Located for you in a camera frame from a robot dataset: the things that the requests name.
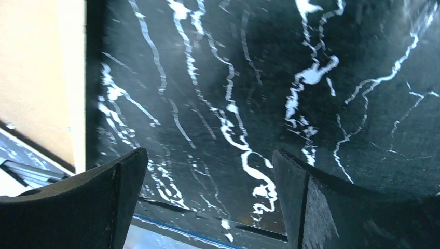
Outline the brown frame backing board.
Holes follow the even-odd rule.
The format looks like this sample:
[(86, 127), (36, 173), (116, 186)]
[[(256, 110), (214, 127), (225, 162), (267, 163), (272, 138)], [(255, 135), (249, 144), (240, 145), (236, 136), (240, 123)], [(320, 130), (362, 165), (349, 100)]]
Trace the brown frame backing board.
[(55, 1), (1, 1), (1, 121), (73, 164)]

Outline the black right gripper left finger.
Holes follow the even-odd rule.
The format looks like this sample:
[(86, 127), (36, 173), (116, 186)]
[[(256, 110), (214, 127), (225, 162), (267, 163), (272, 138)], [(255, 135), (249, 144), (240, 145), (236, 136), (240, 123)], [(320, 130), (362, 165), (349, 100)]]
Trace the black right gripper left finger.
[(1, 248), (123, 248), (148, 155), (104, 165), (16, 197), (1, 197)]

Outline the black wooden picture frame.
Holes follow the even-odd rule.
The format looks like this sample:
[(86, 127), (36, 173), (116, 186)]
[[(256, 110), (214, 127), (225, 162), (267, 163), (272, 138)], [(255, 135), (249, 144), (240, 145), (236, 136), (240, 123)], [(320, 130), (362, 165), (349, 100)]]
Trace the black wooden picture frame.
[(69, 131), (73, 164), (32, 142), (11, 125), (2, 132), (12, 139), (23, 136), (28, 149), (69, 175), (86, 170), (86, 9), (85, 1), (55, 1), (61, 42), (63, 74), (67, 90)]

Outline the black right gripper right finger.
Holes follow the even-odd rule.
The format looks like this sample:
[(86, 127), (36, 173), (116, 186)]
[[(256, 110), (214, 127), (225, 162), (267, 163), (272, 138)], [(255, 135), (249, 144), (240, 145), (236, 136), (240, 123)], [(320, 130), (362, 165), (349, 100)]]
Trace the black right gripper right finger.
[(272, 165), (291, 248), (439, 248), (439, 196), (385, 195), (283, 149)]

